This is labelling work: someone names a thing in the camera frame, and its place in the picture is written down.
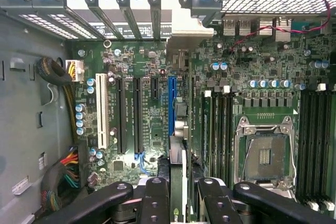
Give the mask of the CPU socket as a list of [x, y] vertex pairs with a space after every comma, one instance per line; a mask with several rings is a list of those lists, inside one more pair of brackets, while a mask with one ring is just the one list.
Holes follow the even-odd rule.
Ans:
[[295, 136], [289, 115], [273, 122], [242, 116], [234, 133], [233, 184], [253, 183], [296, 200]]

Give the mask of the black RAM slot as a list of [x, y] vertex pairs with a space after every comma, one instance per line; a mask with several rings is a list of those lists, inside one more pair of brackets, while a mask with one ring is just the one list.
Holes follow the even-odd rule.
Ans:
[[220, 139], [221, 139], [221, 149], [220, 149], [220, 175], [221, 179], [225, 179], [225, 144], [226, 144], [226, 129], [225, 129], [225, 117], [226, 117], [226, 97], [224, 94], [220, 96], [220, 107], [221, 107], [221, 114], [220, 114]]
[[214, 96], [214, 123], [213, 123], [213, 176], [217, 177], [217, 146], [218, 146], [218, 95]]
[[328, 161], [325, 161], [325, 152], [328, 154], [328, 137], [329, 133], [326, 130], [328, 123], [325, 123], [328, 120], [328, 115], [325, 115], [325, 112], [328, 111], [329, 106], [329, 95], [328, 91], [317, 92], [319, 98], [319, 108], [317, 110], [317, 119], [318, 124], [316, 127], [317, 130], [317, 154], [316, 154], [316, 173], [317, 173], [317, 188], [318, 188], [318, 203], [322, 205], [324, 197], [326, 194], [326, 181], [325, 181], [325, 172], [324, 169], [328, 164]]
[[303, 204], [305, 201], [305, 166], [306, 166], [306, 138], [307, 138], [307, 99], [306, 91], [300, 92], [300, 128], [299, 128], [299, 155], [298, 155], [298, 187], [297, 194], [299, 201]]
[[233, 95], [227, 95], [227, 146], [226, 146], [226, 175], [227, 175], [227, 182], [230, 185], [232, 180], [232, 122], [233, 122]]
[[309, 155], [309, 168], [308, 172], [310, 175], [310, 182], [309, 182], [309, 200], [311, 204], [315, 202], [313, 198], [314, 194], [314, 147], [315, 147], [315, 120], [316, 120], [316, 97], [313, 92], [310, 92], [310, 155]]
[[336, 213], [336, 92], [333, 92], [331, 97], [330, 108], [330, 146], [329, 146], [329, 159], [328, 159], [328, 182], [327, 192], [334, 204], [334, 211], [331, 216], [334, 218]]

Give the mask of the green motherboard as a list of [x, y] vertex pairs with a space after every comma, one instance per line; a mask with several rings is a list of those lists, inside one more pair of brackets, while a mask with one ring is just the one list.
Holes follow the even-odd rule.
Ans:
[[[169, 135], [167, 125], [167, 77], [170, 73], [166, 57], [166, 44], [162, 41], [80, 41], [70, 45], [71, 60], [84, 64], [84, 82], [74, 82], [75, 129], [80, 141], [78, 161], [86, 160], [86, 168], [73, 186], [86, 183], [91, 190], [101, 189], [110, 183], [126, 181], [136, 185], [141, 178], [156, 176], [158, 159], [169, 158]], [[98, 148], [96, 73], [107, 74], [109, 146]], [[295, 126], [295, 164], [297, 168], [295, 197], [298, 187], [298, 155], [300, 124], [300, 92], [306, 91], [307, 138], [305, 166], [305, 198], [302, 205], [331, 216], [334, 204], [327, 192], [328, 164], [324, 172], [326, 191], [322, 205], [318, 203], [316, 154], [317, 154], [317, 92], [328, 91], [329, 106], [326, 130], [328, 130], [329, 159], [331, 97], [336, 92], [336, 18], [319, 31], [306, 35], [281, 35], [261, 31], [248, 39], [240, 39], [226, 32], [225, 26], [215, 27], [215, 35], [203, 40], [192, 54], [192, 74], [195, 78], [195, 142], [192, 153], [188, 142], [188, 205], [187, 221], [197, 219], [197, 181], [204, 176], [202, 164], [202, 96], [205, 90], [212, 91], [211, 111], [208, 116], [209, 177], [213, 176], [213, 123], [214, 96], [218, 95], [218, 146], [217, 178], [220, 178], [221, 94], [233, 95], [232, 122], [232, 182], [233, 184], [234, 133], [238, 120], [247, 116], [251, 122], [267, 122], [292, 117]], [[126, 105], [127, 150], [118, 153], [118, 113], [116, 100], [116, 78], [124, 79]], [[151, 78], [159, 79], [159, 98], [151, 98]], [[133, 78], [142, 79], [143, 152], [134, 153]], [[316, 97], [314, 194], [313, 205], [309, 200], [309, 153], [310, 153], [310, 92]], [[227, 109], [225, 117], [227, 132]]]

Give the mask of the black long expansion slot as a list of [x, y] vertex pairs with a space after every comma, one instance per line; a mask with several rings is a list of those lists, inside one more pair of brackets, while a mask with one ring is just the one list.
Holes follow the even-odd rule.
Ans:
[[125, 88], [124, 79], [116, 78], [116, 100], [117, 100], [117, 119], [118, 119], [118, 153], [124, 154], [127, 150], [126, 136], [126, 105], [125, 105]]
[[192, 153], [195, 154], [196, 151], [196, 142], [195, 142], [195, 78], [192, 75], [191, 79], [191, 119], [192, 119], [192, 140], [191, 140], [191, 147], [192, 147]]
[[143, 152], [142, 79], [133, 78], [134, 153]]

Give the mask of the blue expansion slot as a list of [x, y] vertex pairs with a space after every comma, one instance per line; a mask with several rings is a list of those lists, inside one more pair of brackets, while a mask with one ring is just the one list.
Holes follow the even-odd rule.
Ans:
[[176, 97], [176, 78], [168, 77], [168, 134], [173, 135], [175, 124], [174, 99]]

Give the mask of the white expansion slot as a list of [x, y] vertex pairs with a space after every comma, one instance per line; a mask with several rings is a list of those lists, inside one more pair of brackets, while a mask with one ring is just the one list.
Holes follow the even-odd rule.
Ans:
[[107, 74], [96, 73], [95, 78], [98, 148], [106, 149], [109, 146]]

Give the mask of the black short expansion slot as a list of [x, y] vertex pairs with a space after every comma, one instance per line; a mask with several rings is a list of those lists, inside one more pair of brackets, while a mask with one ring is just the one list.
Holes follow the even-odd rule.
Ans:
[[151, 98], [152, 99], [159, 98], [159, 79], [158, 77], [151, 78]]

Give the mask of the white power connector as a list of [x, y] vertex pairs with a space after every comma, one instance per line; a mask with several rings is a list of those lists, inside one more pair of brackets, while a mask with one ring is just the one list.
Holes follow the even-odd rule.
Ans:
[[71, 77], [72, 82], [84, 82], [85, 68], [80, 60], [66, 60], [66, 73]]

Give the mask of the open grey PC case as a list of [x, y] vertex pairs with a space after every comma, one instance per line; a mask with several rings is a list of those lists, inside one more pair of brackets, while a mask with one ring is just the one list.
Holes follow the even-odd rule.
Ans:
[[97, 190], [78, 161], [70, 45], [162, 41], [172, 12], [240, 39], [324, 29], [336, 0], [0, 0], [0, 224], [34, 224]]

